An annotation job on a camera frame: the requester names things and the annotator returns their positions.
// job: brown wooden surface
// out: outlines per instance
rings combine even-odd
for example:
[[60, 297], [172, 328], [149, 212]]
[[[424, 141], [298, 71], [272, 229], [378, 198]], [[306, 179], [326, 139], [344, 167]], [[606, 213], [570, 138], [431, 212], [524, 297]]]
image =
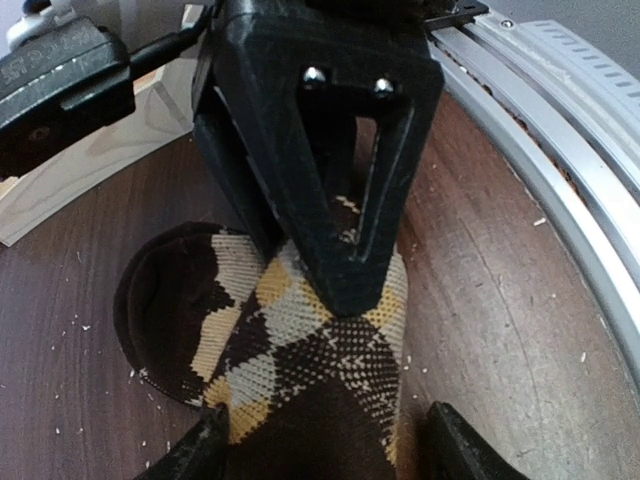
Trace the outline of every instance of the brown wooden surface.
[[[640, 415], [594, 302], [448, 97], [407, 211], [407, 430], [449, 401], [532, 480], [639, 478]], [[0, 250], [1, 480], [131, 478], [193, 424], [129, 378], [111, 302], [145, 241], [200, 219], [233, 225], [184, 139]]]

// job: curved metal track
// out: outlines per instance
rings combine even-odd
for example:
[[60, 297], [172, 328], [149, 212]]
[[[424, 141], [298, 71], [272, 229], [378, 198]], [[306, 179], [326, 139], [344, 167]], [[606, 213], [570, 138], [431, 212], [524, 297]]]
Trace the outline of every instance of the curved metal track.
[[640, 83], [561, 25], [433, 33], [447, 88], [547, 212], [640, 390]]

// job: wooden table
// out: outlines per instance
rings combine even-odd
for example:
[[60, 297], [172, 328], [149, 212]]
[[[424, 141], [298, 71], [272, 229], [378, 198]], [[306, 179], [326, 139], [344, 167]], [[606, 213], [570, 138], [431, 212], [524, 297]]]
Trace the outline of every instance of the wooden table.
[[[399, 237], [405, 430], [448, 401], [532, 480], [637, 479], [636, 398], [581, 275], [552, 226], [535, 226], [543, 217], [445, 97]], [[111, 319], [127, 261], [186, 220], [238, 226], [189, 138], [0, 249], [0, 478], [128, 479], [194, 423], [130, 377]]]

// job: patterned fabric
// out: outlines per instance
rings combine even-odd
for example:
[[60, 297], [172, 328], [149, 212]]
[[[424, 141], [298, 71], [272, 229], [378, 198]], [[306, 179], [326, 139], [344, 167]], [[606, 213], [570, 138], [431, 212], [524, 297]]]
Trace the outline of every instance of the patterned fabric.
[[[158, 279], [176, 273], [171, 293]], [[397, 253], [379, 305], [336, 318], [293, 243], [264, 269], [246, 236], [200, 224], [134, 259], [116, 325], [134, 368], [157, 388], [191, 405], [227, 405], [226, 478], [387, 480], [395, 478], [406, 301]]]

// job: gray background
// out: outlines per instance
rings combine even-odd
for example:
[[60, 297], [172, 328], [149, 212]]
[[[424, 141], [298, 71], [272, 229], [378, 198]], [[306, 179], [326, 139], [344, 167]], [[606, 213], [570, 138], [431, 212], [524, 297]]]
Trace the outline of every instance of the gray background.
[[[640, 0], [485, 0], [515, 21], [556, 20], [640, 79]], [[21, 0], [0, 0], [0, 56]]]

